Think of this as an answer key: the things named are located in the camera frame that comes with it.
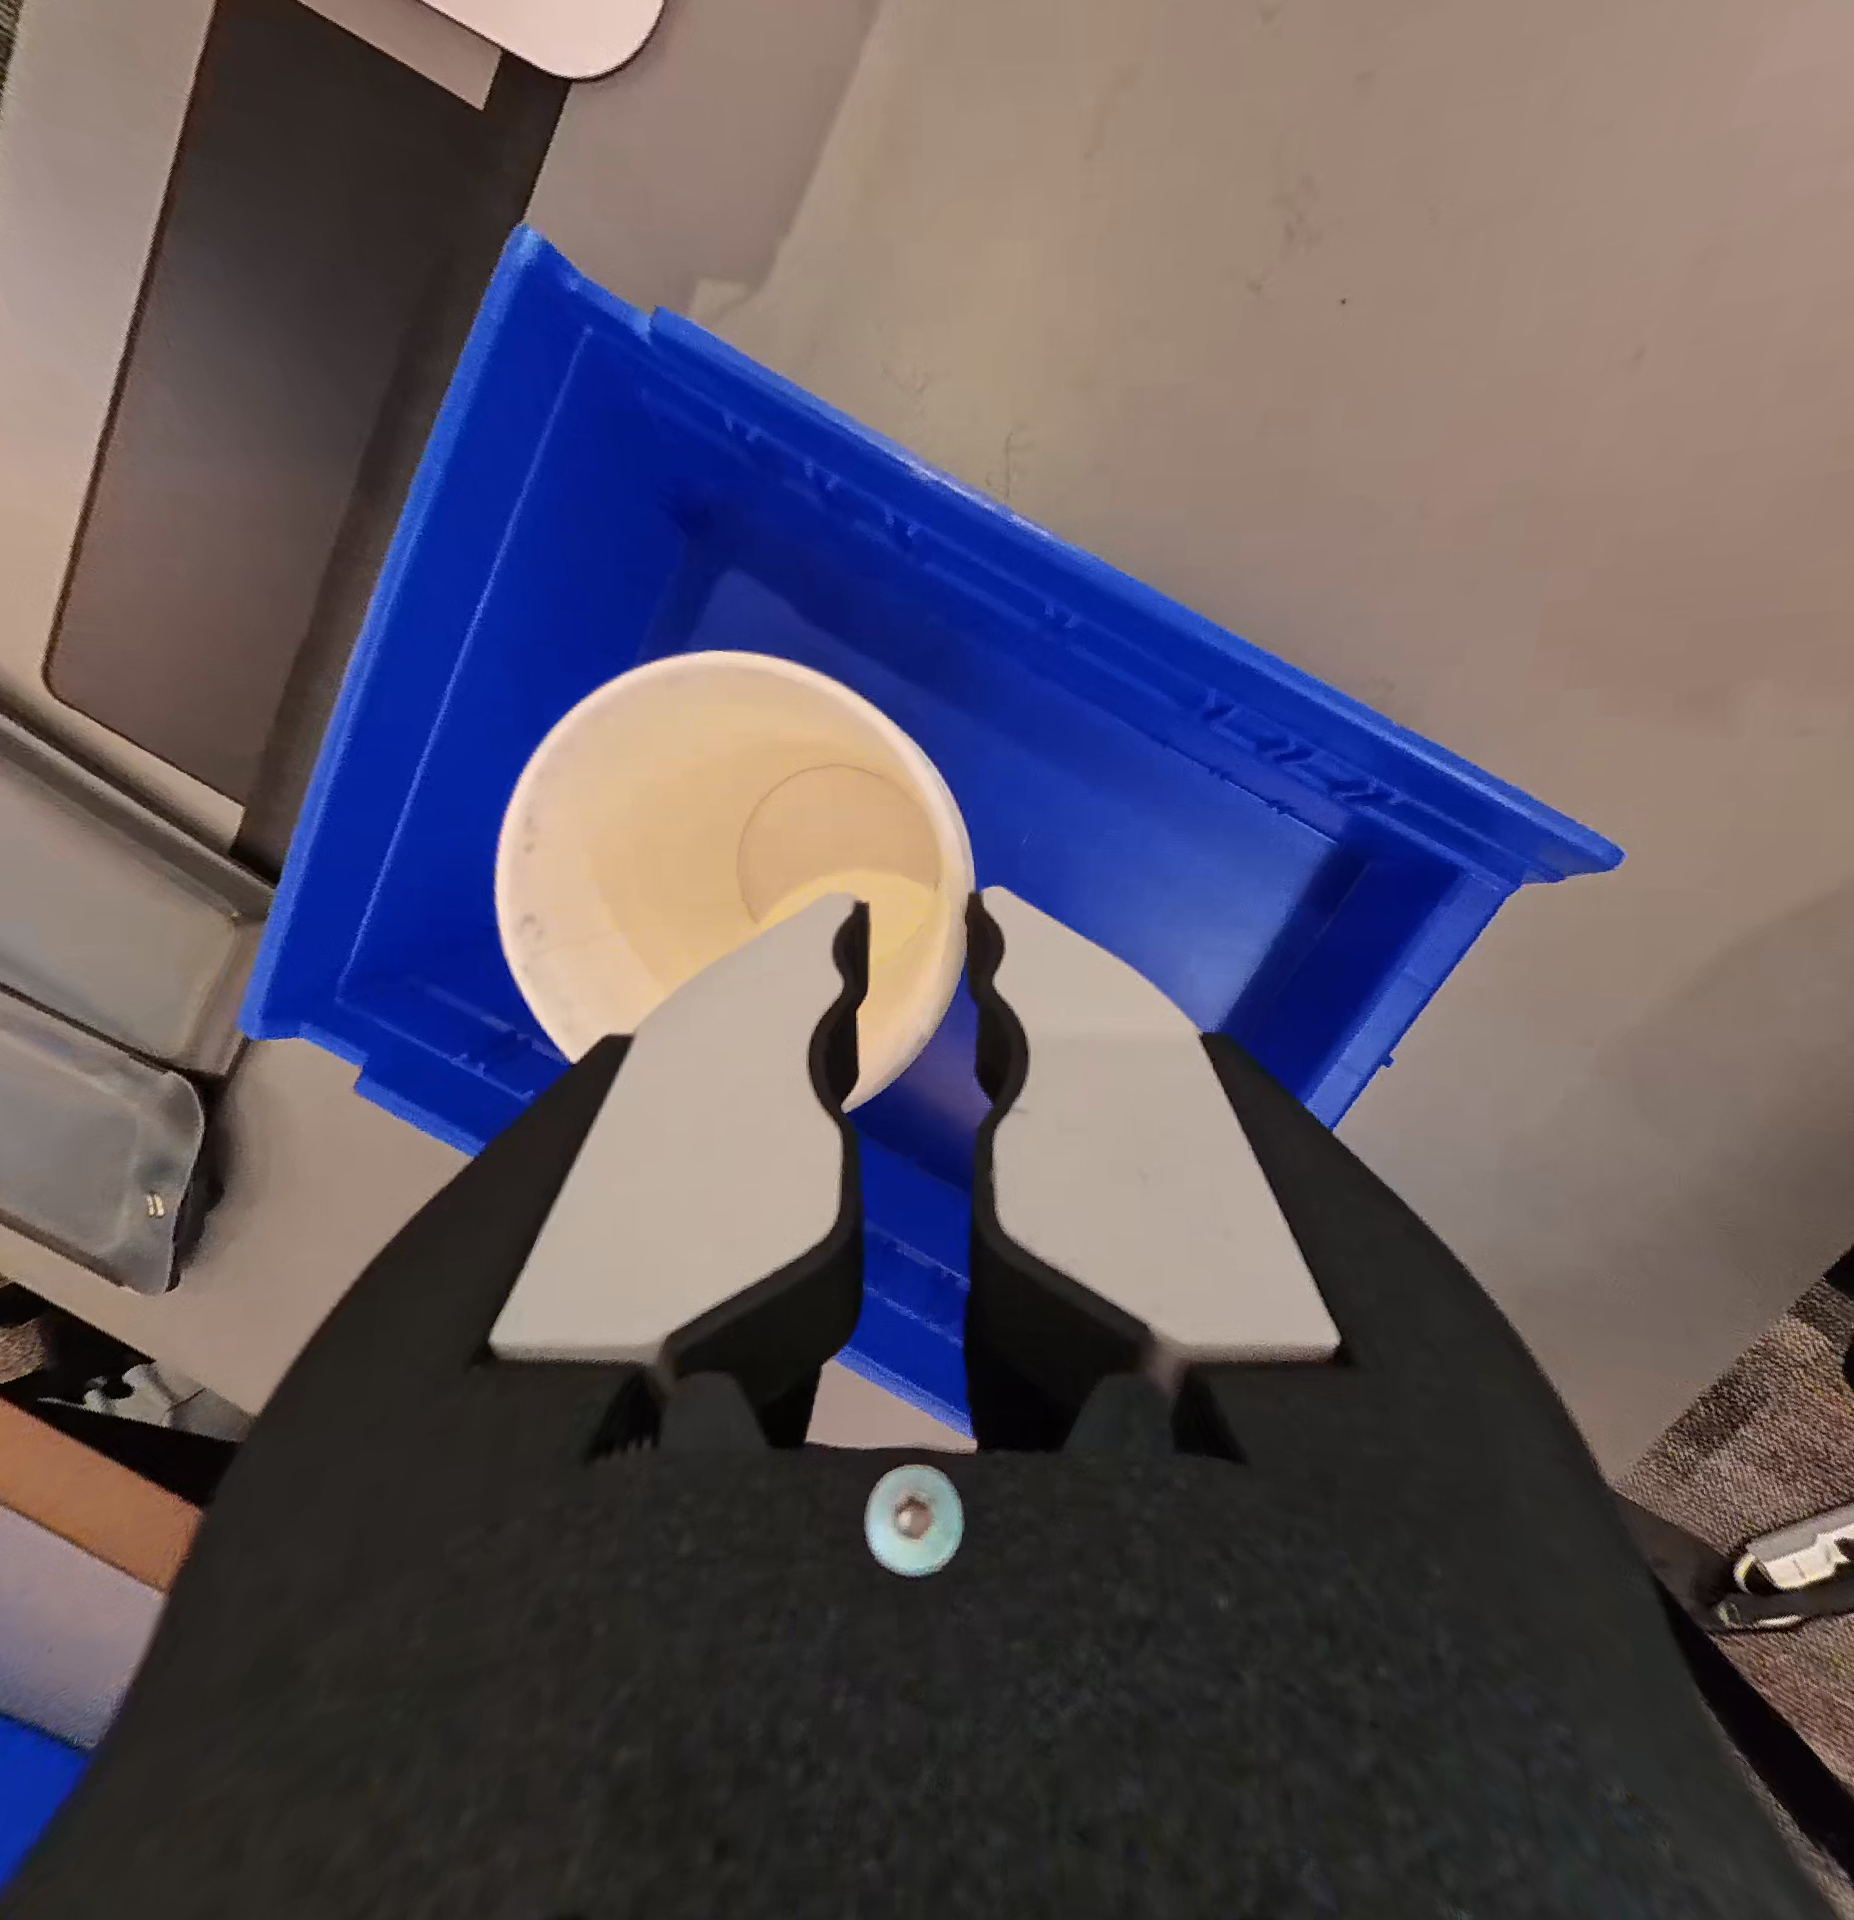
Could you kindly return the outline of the blue plastic bin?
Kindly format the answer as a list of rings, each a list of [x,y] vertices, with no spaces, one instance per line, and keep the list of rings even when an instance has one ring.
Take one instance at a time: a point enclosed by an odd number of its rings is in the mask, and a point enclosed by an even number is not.
[[[89,1756],[0,1712],[0,1894],[73,1792]]]
[[[969,491],[518,228],[415,472],[294,828],[243,1027],[475,1155],[568,1066],[492,880],[530,754],[635,666],[744,651],[861,692],[999,884],[1339,1120],[1520,887],[1591,828]],[[856,1105],[864,1304],[840,1360],[967,1432],[963,975]]]

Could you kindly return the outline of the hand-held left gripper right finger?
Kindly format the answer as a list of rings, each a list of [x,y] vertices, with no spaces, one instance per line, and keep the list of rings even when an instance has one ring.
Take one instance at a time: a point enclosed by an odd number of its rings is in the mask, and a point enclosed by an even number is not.
[[[1011,889],[967,907],[986,1094],[963,1362],[984,1453],[1054,1453],[1094,1395],[1328,1365],[1343,1337],[1209,1038],[1130,962]]]

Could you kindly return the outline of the nested stack of paper cups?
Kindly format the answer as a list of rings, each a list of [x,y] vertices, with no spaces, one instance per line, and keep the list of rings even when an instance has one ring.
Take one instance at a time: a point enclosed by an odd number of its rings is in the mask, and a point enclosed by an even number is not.
[[[868,903],[854,1107],[947,1015],[973,875],[963,809],[910,733],[817,668],[713,651],[624,671],[551,728],[507,798],[492,899],[511,981],[568,1061],[820,896]]]

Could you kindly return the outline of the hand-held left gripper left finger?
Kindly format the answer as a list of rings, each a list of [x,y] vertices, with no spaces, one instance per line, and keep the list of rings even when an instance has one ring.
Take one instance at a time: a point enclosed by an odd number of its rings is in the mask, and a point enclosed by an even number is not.
[[[490,1365],[613,1372],[660,1418],[737,1402],[809,1439],[862,1308],[859,1079],[868,903],[820,894],[572,1067],[492,1145],[518,1255]]]

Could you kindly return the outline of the white power strip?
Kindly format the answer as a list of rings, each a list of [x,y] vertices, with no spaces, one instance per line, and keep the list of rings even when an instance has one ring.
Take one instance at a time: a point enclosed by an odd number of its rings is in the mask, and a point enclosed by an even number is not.
[[[1797,1592],[1854,1568],[1854,1500],[1753,1535],[1732,1562],[1738,1592]]]

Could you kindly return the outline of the wood edged grey table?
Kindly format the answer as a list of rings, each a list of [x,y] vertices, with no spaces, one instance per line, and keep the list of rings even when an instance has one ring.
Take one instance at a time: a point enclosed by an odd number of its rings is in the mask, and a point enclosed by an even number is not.
[[[200,1524],[195,1502],[2,1400],[0,1507],[161,1593]]]

